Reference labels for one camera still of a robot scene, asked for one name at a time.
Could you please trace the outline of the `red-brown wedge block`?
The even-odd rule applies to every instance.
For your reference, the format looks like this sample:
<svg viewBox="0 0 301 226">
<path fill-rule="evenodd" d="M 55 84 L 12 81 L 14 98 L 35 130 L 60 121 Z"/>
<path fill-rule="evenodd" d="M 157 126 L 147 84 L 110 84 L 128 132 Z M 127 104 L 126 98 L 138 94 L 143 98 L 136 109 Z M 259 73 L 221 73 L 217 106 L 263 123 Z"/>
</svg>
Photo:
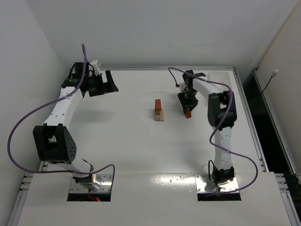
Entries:
<svg viewBox="0 0 301 226">
<path fill-rule="evenodd" d="M 191 118 L 192 117 L 191 111 L 187 111 L 185 113 L 185 116 L 186 116 L 187 119 Z"/>
</svg>

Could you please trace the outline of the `red-brown arch block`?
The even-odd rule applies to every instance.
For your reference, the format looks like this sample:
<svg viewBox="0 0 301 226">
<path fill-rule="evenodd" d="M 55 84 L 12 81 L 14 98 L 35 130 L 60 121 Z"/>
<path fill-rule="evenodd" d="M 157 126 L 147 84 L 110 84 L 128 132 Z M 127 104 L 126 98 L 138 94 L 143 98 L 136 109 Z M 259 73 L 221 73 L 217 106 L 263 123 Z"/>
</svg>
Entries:
<svg viewBox="0 0 301 226">
<path fill-rule="evenodd" d="M 160 112 L 162 110 L 161 100 L 156 99 L 155 100 L 155 111 Z"/>
</svg>

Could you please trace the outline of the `long light wood plank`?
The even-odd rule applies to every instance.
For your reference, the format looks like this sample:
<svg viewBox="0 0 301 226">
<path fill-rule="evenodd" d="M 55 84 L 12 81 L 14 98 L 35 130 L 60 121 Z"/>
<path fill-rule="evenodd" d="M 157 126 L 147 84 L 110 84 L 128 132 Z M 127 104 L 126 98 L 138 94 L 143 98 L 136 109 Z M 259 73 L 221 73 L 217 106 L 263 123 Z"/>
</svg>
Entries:
<svg viewBox="0 0 301 226">
<path fill-rule="evenodd" d="M 161 115 L 155 115 L 155 121 L 161 121 Z"/>
</svg>

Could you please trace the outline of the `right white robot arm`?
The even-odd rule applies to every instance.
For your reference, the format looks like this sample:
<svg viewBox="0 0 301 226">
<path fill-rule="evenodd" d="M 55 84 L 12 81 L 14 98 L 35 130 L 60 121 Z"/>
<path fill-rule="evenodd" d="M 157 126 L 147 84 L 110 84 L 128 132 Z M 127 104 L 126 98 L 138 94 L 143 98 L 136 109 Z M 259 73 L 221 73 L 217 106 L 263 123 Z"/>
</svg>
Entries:
<svg viewBox="0 0 301 226">
<path fill-rule="evenodd" d="M 231 160 L 231 134 L 237 120 L 236 104 L 233 92 L 218 87 L 220 83 L 205 79 L 204 73 L 194 74 L 192 70 L 182 75 L 183 82 L 178 84 L 178 99 L 187 118 L 198 105 L 196 94 L 200 93 L 207 100 L 207 118 L 213 128 L 209 142 L 215 146 L 215 158 L 209 161 L 213 169 L 208 171 L 209 180 L 215 185 L 232 181 L 235 170 Z"/>
</svg>

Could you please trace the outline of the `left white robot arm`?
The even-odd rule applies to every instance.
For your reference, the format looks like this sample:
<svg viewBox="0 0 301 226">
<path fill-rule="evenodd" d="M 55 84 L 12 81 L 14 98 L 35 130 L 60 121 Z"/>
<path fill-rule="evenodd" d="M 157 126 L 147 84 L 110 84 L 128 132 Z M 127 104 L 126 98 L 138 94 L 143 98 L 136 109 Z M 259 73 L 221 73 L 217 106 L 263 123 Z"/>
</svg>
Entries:
<svg viewBox="0 0 301 226">
<path fill-rule="evenodd" d="M 118 91 L 111 72 L 105 71 L 107 81 L 104 82 L 99 66 L 98 60 L 86 64 L 75 62 L 62 83 L 60 101 L 44 123 L 33 129 L 39 159 L 70 171 L 77 184 L 90 190 L 99 189 L 101 178 L 94 173 L 91 163 L 80 158 L 69 126 L 85 94 L 95 97 Z"/>
</svg>

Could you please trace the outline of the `white open box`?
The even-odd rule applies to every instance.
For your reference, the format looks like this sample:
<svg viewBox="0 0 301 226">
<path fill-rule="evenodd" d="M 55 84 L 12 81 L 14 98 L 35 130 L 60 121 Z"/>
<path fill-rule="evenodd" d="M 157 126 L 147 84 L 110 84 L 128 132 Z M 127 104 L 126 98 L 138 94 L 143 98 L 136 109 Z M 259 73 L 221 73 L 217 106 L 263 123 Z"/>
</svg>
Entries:
<svg viewBox="0 0 301 226">
<path fill-rule="evenodd" d="M 217 83 L 223 83 L 230 87 L 232 87 L 232 79 L 233 79 L 233 72 L 232 71 L 208 71 L 205 72 L 206 77 L 210 81 L 214 81 Z"/>
</svg>

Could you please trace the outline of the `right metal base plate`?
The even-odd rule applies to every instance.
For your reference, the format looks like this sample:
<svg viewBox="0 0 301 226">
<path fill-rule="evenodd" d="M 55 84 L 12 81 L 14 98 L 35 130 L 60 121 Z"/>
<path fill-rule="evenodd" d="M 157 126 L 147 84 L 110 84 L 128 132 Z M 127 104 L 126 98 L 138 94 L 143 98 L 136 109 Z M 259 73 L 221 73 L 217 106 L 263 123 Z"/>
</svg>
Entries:
<svg viewBox="0 0 301 226">
<path fill-rule="evenodd" d="M 238 193 L 238 180 L 235 175 L 232 180 L 219 183 L 215 185 L 210 181 L 208 175 L 195 175 L 196 189 L 198 194 L 209 194 L 209 193 Z"/>
</svg>

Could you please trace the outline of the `metal base plate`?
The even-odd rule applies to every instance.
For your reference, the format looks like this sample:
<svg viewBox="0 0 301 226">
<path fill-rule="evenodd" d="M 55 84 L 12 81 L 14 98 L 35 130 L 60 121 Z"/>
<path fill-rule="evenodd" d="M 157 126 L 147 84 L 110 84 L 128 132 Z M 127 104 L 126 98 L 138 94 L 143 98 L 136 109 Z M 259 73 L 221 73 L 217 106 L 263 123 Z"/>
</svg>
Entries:
<svg viewBox="0 0 301 226">
<path fill-rule="evenodd" d="M 71 179 L 69 193 L 71 194 L 86 194 L 90 191 L 93 194 L 104 194 L 111 191 L 112 174 L 97 174 L 93 176 L 92 183 L 82 185 L 76 183 L 75 179 Z"/>
<path fill-rule="evenodd" d="M 208 175 L 195 175 L 196 189 L 198 194 L 209 194 L 209 193 L 238 193 L 238 180 L 235 175 L 232 180 L 219 183 L 215 185 L 210 181 Z"/>
</svg>

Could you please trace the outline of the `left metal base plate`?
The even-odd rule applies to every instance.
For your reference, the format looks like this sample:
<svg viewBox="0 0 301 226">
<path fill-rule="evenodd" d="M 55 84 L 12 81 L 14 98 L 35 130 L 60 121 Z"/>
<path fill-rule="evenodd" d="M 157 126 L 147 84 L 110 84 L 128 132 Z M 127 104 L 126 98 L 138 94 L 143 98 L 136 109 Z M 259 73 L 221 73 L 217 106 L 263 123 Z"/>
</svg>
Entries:
<svg viewBox="0 0 301 226">
<path fill-rule="evenodd" d="M 92 183 L 82 185 L 76 183 L 75 179 L 71 179 L 69 193 L 71 194 L 86 194 L 90 191 L 93 194 L 104 194 L 111 191 L 112 174 L 97 174 L 93 176 Z"/>
</svg>

